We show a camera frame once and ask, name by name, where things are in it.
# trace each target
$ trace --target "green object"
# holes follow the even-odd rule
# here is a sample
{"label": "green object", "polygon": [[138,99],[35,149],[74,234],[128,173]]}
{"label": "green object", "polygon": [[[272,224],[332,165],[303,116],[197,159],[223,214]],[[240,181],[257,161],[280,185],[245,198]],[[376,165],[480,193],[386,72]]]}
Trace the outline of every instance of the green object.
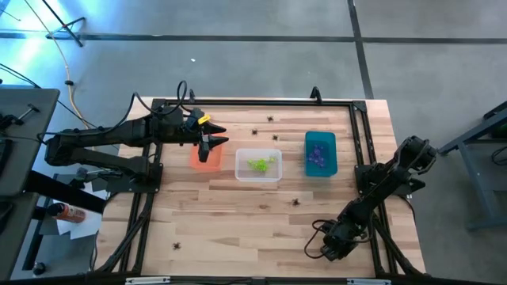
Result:
{"label": "green object", "polygon": [[270,157],[268,161],[266,161],[264,158],[261,158],[257,161],[255,161],[253,159],[249,159],[248,166],[253,170],[256,170],[259,172],[266,172],[266,171],[268,171],[269,164],[274,163],[275,161],[276,161],[275,157]]}

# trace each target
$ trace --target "concrete floor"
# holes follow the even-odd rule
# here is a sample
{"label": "concrete floor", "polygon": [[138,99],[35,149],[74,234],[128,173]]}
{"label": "concrete floor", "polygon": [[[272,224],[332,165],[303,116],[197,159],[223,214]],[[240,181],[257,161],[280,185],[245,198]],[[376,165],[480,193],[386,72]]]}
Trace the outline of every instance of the concrete floor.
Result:
{"label": "concrete floor", "polygon": [[[57,26],[40,2],[30,2],[50,29]],[[346,0],[50,3],[65,21],[86,17],[84,32],[352,35]],[[507,2],[501,0],[356,0],[356,7],[363,36],[507,37],[502,13]],[[3,14],[0,31],[41,30],[23,1],[11,0],[6,11],[21,21]],[[62,90],[60,100],[69,104],[63,62],[51,41],[35,36],[0,40],[0,45],[1,63],[43,87]],[[60,45],[77,84],[76,103],[95,124],[114,124],[134,91],[144,96],[175,95],[181,79],[197,96],[307,97],[312,86],[319,86],[326,98],[364,99],[354,44],[88,41],[79,48],[60,41]],[[365,44],[364,49],[374,96],[388,100],[399,143],[415,134],[442,146],[506,98],[506,45]],[[20,83],[8,75],[0,77],[6,84]],[[81,124],[58,106],[49,130],[66,127]],[[112,147],[102,150],[117,152]],[[75,171],[46,165],[43,151],[35,170],[47,175]],[[428,185],[414,194],[414,207],[428,273],[505,283],[507,231],[465,230],[478,218],[480,208],[460,156],[439,158],[422,178]],[[45,276],[77,274],[87,270],[91,249],[90,238],[45,237],[37,260],[50,267]],[[30,275],[17,266],[12,278]]]}

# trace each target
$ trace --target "orange container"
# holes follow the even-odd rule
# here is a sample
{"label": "orange container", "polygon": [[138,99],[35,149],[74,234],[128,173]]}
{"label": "orange container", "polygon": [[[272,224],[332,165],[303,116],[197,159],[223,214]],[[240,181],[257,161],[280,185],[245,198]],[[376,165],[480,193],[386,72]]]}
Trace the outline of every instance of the orange container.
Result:
{"label": "orange container", "polygon": [[220,171],[222,169],[222,146],[223,144],[213,147],[213,149],[209,152],[208,160],[206,162],[199,161],[199,147],[192,146],[192,150],[190,152],[190,166],[201,172]]}

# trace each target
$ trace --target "wooden table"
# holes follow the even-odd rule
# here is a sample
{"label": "wooden table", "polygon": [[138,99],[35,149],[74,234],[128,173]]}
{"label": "wooden table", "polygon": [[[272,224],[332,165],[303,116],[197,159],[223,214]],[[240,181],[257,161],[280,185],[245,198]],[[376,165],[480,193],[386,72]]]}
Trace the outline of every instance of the wooden table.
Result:
{"label": "wooden table", "polygon": [[[148,105],[151,97],[145,97]],[[367,101],[376,157],[390,160],[397,146],[387,102]],[[198,173],[189,167],[190,145],[163,146],[164,173],[156,195],[143,262],[143,275],[373,277],[369,244],[345,259],[312,260],[303,247],[314,233],[315,219],[335,219],[357,195],[353,175],[356,153],[349,110],[343,107],[205,106],[212,122],[227,129],[222,171]],[[145,116],[136,102],[129,119]],[[273,116],[270,123],[267,116]],[[360,137],[365,150],[362,121]],[[257,128],[258,134],[251,130]],[[306,131],[332,131],[337,138],[338,173],[306,177],[303,145]],[[273,134],[279,135],[273,141]],[[238,148],[277,148],[283,153],[283,177],[276,183],[240,182],[234,177]],[[122,146],[120,156],[141,155]],[[294,207],[292,200],[300,205]],[[120,193],[107,206],[97,239],[97,267],[118,246],[127,229],[132,194]],[[414,267],[424,271],[417,232],[408,206],[398,197],[386,201],[391,235]],[[179,242],[180,249],[173,249]],[[136,243],[133,243],[133,264]],[[316,254],[319,234],[311,244]],[[383,266],[387,258],[379,242]]]}

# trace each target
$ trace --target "blue container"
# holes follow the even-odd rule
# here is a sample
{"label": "blue container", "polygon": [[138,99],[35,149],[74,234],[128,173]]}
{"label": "blue container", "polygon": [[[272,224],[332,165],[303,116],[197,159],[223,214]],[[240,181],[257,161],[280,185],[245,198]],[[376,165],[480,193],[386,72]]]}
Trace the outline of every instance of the blue container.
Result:
{"label": "blue container", "polygon": [[304,138],[305,173],[331,177],[338,172],[336,136],[328,131],[308,131]]}

